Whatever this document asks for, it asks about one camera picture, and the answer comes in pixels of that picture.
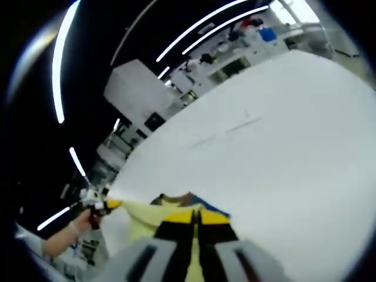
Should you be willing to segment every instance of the ceiling light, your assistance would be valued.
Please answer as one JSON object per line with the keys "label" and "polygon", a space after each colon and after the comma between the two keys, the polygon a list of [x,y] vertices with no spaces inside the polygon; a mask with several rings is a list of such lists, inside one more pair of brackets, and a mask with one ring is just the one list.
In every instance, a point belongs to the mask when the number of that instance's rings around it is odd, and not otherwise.
{"label": "ceiling light", "polygon": [[203,22],[206,22],[208,19],[210,19],[211,17],[219,14],[220,12],[226,10],[226,9],[229,9],[230,7],[232,6],[235,6],[239,3],[242,3],[242,2],[246,2],[248,0],[236,0],[236,1],[233,1],[231,3],[228,3],[226,4],[225,6],[222,6],[221,8],[219,9],[216,9],[215,11],[211,12],[210,14],[208,14],[207,16],[203,17],[201,20],[199,20],[198,22],[196,22],[194,25],[192,25],[190,28],[188,28],[187,30],[185,30],[182,34],[180,34],[159,56],[158,58],[156,59],[156,62],[159,62],[160,60],[162,60],[162,58],[164,56],[166,56],[166,54],[168,52],[170,52],[170,50],[180,41],[182,40],[188,33],[190,33],[192,30],[194,30],[195,28],[197,28],[199,25],[201,25]]}
{"label": "ceiling light", "polygon": [[168,66],[168,67],[166,67],[164,70],[163,70],[163,72],[161,72],[160,73],[160,75],[158,76],[158,79],[161,79],[162,78],[162,76],[164,76],[165,74],[166,74],[166,72],[168,72],[169,71],[169,69],[170,69],[170,67]]}
{"label": "ceiling light", "polygon": [[248,15],[251,15],[251,14],[263,11],[263,10],[266,10],[267,8],[269,8],[269,6],[267,6],[267,5],[266,6],[262,6],[262,7],[259,7],[257,9],[253,9],[253,10],[250,10],[248,12],[245,12],[245,13],[239,15],[239,16],[236,16],[235,18],[229,19],[227,22],[224,22],[223,24],[221,24],[221,25],[217,26],[216,28],[212,29],[211,31],[209,31],[204,36],[200,37],[197,41],[195,41],[192,45],[190,45],[187,49],[185,49],[182,54],[183,55],[187,54],[191,49],[193,49],[200,42],[204,41],[206,38],[208,38],[213,33],[219,31],[221,28],[224,28],[226,25],[229,25],[232,22],[235,22],[235,21],[237,21],[237,20],[239,20],[241,18],[244,18],[245,16],[248,16]]}
{"label": "ceiling light", "polygon": [[61,101],[61,61],[63,58],[63,49],[66,36],[68,34],[69,27],[75,16],[78,4],[80,0],[74,2],[66,12],[63,22],[60,26],[58,37],[55,43],[55,49],[53,50],[53,59],[52,59],[52,93],[53,93],[53,102],[55,104],[55,111],[58,117],[59,123],[64,122],[64,112],[63,105]]}
{"label": "ceiling light", "polygon": [[66,207],[65,209],[59,211],[58,213],[56,213],[54,216],[51,216],[49,219],[47,219],[45,222],[41,223],[36,229],[37,231],[41,231],[43,228],[45,228],[47,225],[49,225],[51,222],[53,222],[55,219],[57,219],[58,217],[62,216],[63,214],[65,214],[68,210],[70,209],[70,207]]}
{"label": "ceiling light", "polygon": [[113,126],[113,130],[116,130],[119,126],[120,119],[117,119],[115,125]]}
{"label": "ceiling light", "polygon": [[70,147],[70,148],[69,148],[69,153],[71,153],[70,155],[72,156],[72,159],[73,159],[73,161],[75,162],[75,165],[76,165],[76,167],[78,168],[78,170],[80,171],[81,175],[82,175],[83,177],[85,177],[85,176],[86,176],[86,173],[85,173],[85,171],[83,170],[83,168],[82,168],[82,166],[81,166],[81,163],[80,163],[80,161],[78,160],[78,157],[77,157],[77,155],[76,155],[76,151],[74,150],[73,147]]}

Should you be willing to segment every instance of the human hand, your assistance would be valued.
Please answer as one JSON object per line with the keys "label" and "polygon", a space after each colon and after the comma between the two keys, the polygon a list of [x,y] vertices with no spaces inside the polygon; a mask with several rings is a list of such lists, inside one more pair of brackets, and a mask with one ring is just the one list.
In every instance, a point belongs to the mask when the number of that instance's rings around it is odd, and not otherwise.
{"label": "human hand", "polygon": [[[84,232],[87,229],[90,229],[92,227],[91,222],[90,222],[90,215],[91,215],[91,210],[86,209],[84,210],[76,219],[73,220],[73,223],[77,227],[77,229],[80,232]],[[94,221],[99,224],[100,223],[100,217],[94,214],[92,216]]]}

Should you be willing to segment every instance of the window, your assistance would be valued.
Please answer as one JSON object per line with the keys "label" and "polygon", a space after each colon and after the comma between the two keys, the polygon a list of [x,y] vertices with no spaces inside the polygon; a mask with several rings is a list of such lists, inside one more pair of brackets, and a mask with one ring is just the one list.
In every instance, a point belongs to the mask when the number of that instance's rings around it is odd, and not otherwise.
{"label": "window", "polygon": [[294,23],[296,24],[296,21],[281,2],[290,7],[296,18],[298,18],[302,24],[317,23],[320,21],[305,0],[275,0],[270,4],[270,8],[282,24],[293,25]]}
{"label": "window", "polygon": [[286,0],[286,4],[290,6],[296,17],[302,22],[320,22],[315,12],[306,3],[305,0]]}
{"label": "window", "polygon": [[270,3],[270,9],[275,13],[276,17],[282,22],[282,24],[296,24],[296,21],[291,16],[291,14],[288,12],[288,10],[285,9],[285,7],[282,6],[282,4],[275,0],[272,3]]}

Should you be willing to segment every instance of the yellow cloth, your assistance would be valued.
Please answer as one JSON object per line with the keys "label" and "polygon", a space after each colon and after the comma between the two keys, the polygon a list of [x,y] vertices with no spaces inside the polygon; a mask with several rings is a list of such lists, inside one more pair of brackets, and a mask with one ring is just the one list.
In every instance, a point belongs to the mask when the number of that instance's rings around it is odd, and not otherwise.
{"label": "yellow cloth", "polygon": [[[124,201],[122,206],[127,210],[131,219],[128,241],[129,244],[133,243],[140,237],[153,237],[155,231],[157,230],[163,219],[171,213],[182,212],[190,209],[200,210],[204,207],[202,204],[195,204],[190,207],[155,206],[151,204],[141,204],[130,201]],[[191,262],[187,271],[186,281],[204,281],[199,259],[197,225],[194,228]]]}

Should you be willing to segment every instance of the red object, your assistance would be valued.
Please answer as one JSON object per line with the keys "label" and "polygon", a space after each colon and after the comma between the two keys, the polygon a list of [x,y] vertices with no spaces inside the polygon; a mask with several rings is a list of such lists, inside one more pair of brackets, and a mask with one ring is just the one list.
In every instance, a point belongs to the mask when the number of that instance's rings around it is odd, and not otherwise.
{"label": "red object", "polygon": [[240,29],[246,28],[251,24],[251,18],[246,18],[243,22],[240,24]]}

